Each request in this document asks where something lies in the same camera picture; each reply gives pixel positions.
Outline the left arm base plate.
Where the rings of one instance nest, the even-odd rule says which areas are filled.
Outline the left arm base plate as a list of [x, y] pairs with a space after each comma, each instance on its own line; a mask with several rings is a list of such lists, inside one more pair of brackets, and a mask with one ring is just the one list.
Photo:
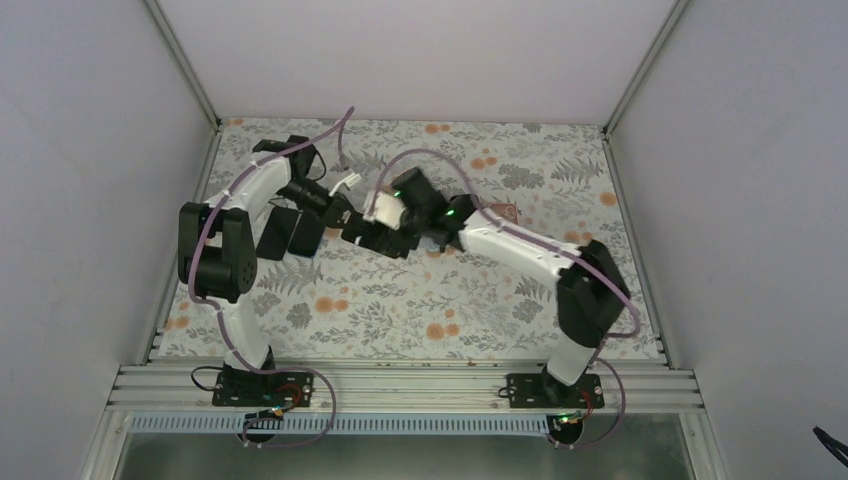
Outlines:
[[225, 366], [218, 373], [211, 404], [216, 407], [308, 407], [314, 376], [287, 372], [261, 375]]

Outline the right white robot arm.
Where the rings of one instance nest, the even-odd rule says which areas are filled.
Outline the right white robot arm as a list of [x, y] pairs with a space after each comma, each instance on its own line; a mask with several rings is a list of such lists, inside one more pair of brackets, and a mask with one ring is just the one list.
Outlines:
[[596, 358], [630, 299], [607, 247], [563, 243], [504, 220], [473, 193], [451, 198], [437, 191], [419, 168], [370, 192], [365, 218], [394, 232], [423, 236], [518, 270], [554, 294], [560, 340], [545, 365], [544, 399], [565, 407], [580, 393], [580, 377]]

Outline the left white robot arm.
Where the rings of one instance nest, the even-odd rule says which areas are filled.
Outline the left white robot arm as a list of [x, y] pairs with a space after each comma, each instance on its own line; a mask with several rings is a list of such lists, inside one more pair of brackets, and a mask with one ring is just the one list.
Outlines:
[[215, 316], [224, 365], [245, 371], [238, 390], [255, 405], [270, 402], [279, 382], [250, 298], [259, 262], [314, 256], [326, 229], [342, 224], [350, 207], [343, 194], [310, 178], [320, 156], [304, 136], [261, 140], [229, 187], [185, 203], [178, 214], [179, 280]]

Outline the aluminium mounting rail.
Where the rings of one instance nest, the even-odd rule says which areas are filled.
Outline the aluminium mounting rail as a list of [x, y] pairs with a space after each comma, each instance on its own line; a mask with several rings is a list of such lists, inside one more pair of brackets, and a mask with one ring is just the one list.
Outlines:
[[107, 408], [124, 412], [129, 428], [144, 433], [515, 435], [540, 437], [574, 417], [613, 419], [634, 414], [699, 414], [704, 403], [692, 372], [661, 365], [600, 367], [605, 406], [513, 409], [498, 390], [510, 373], [533, 373], [532, 363], [460, 366], [327, 365], [326, 382], [313, 380], [308, 407], [275, 419], [276, 408], [216, 407], [195, 386], [214, 375], [191, 364], [150, 364], [119, 370]]

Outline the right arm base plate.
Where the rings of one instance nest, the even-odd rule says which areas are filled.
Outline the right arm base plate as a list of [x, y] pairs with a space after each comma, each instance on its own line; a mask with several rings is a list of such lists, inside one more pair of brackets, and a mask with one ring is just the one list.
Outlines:
[[600, 377], [584, 373], [573, 385], [556, 380], [546, 370], [541, 373], [510, 373], [497, 395], [513, 409], [603, 408], [605, 399]]

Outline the black phone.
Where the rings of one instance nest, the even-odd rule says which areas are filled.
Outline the black phone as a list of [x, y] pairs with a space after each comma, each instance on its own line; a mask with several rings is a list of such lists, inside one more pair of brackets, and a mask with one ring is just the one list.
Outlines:
[[287, 252], [299, 257], [313, 258], [322, 243], [325, 229], [317, 214], [301, 211], [293, 228]]

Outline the pink phone case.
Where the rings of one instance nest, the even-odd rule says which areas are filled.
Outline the pink phone case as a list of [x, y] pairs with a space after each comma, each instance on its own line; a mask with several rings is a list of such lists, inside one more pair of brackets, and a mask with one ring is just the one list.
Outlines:
[[490, 209], [498, 216], [513, 223], [519, 223], [519, 211], [514, 203], [491, 203]]

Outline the black object at edge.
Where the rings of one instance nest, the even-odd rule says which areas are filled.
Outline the black object at edge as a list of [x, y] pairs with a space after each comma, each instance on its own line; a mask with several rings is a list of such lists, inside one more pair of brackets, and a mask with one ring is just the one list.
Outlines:
[[822, 446], [843, 466], [848, 467], [848, 448], [847, 445], [838, 439], [832, 437], [824, 429], [819, 426], [814, 426], [813, 434]]

